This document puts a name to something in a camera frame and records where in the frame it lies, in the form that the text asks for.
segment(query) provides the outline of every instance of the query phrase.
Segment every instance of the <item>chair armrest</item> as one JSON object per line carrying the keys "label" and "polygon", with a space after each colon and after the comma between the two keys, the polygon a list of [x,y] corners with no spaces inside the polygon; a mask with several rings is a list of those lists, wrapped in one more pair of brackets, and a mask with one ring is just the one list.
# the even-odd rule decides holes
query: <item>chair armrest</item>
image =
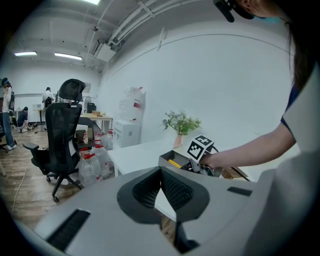
{"label": "chair armrest", "polygon": [[32,142],[25,142],[22,144],[27,150],[33,151],[39,148],[39,145],[34,144]]}

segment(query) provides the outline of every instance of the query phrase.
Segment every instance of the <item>chair base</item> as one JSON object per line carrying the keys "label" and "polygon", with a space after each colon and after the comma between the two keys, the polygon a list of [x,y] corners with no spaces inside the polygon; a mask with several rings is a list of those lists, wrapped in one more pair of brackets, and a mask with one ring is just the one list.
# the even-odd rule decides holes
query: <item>chair base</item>
{"label": "chair base", "polygon": [[59,202],[59,199],[56,197],[56,193],[57,193],[57,190],[58,190],[58,188],[60,187],[60,185],[61,185],[61,183],[62,183],[62,181],[64,180],[64,179],[66,179],[67,181],[69,181],[72,185],[74,185],[75,187],[77,187],[78,189],[82,189],[73,179],[71,179],[70,177],[69,177],[69,175],[70,174],[73,174],[73,173],[76,173],[78,170],[74,170],[74,172],[72,172],[72,173],[59,173],[59,174],[57,174],[57,173],[53,173],[53,174],[48,174],[48,175],[46,175],[46,181],[47,182],[51,182],[51,179],[50,179],[50,177],[53,177],[55,180],[57,180],[57,182],[56,182],[56,184],[55,184],[55,186],[54,186],[54,189],[53,189],[53,191],[52,191],[52,197],[53,197],[53,201],[54,202]]}

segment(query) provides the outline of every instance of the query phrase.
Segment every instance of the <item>yellow marker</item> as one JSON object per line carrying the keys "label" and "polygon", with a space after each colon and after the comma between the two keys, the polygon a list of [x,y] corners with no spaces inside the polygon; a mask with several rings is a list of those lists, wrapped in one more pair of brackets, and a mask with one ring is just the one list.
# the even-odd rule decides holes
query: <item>yellow marker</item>
{"label": "yellow marker", "polygon": [[181,168],[181,165],[177,164],[175,161],[172,161],[171,159],[169,159],[169,163],[173,164],[175,167],[178,167],[179,169]]}

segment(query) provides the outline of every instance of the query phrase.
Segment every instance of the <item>chair headrest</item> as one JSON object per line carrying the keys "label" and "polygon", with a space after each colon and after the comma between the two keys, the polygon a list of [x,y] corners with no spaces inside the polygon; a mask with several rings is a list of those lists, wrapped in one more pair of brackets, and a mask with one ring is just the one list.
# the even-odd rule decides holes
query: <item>chair headrest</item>
{"label": "chair headrest", "polygon": [[82,92],[85,88],[84,82],[77,79],[69,79],[61,85],[59,96],[62,99],[83,102]]}

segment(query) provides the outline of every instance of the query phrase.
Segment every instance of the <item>office chair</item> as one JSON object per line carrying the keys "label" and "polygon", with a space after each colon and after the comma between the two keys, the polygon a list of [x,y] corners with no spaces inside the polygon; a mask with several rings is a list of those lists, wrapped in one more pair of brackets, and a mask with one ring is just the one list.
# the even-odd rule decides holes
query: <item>office chair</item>
{"label": "office chair", "polygon": [[[0,143],[2,142],[2,138],[5,137],[5,128],[4,128],[4,123],[3,123],[3,117],[2,113],[0,113]],[[0,144],[0,150],[4,150],[5,152],[8,153],[8,149],[6,148],[6,143]]]}
{"label": "office chair", "polygon": [[39,146],[32,142],[23,144],[31,151],[33,156],[31,162],[39,167],[43,175],[46,175],[47,182],[51,181],[50,177],[57,179],[52,192],[55,202],[59,201],[56,192],[64,179],[81,190],[69,175],[78,172],[76,166],[80,160],[79,149],[73,139],[82,110],[79,101],[82,100],[82,91],[85,87],[86,85],[77,79],[65,81],[60,87],[59,96],[74,102],[54,103],[46,109],[48,150],[38,150]]}
{"label": "office chair", "polygon": [[94,133],[94,122],[88,117],[80,117],[78,125],[88,126],[88,144],[78,143],[79,149],[88,148],[92,149],[95,146],[95,133]]}

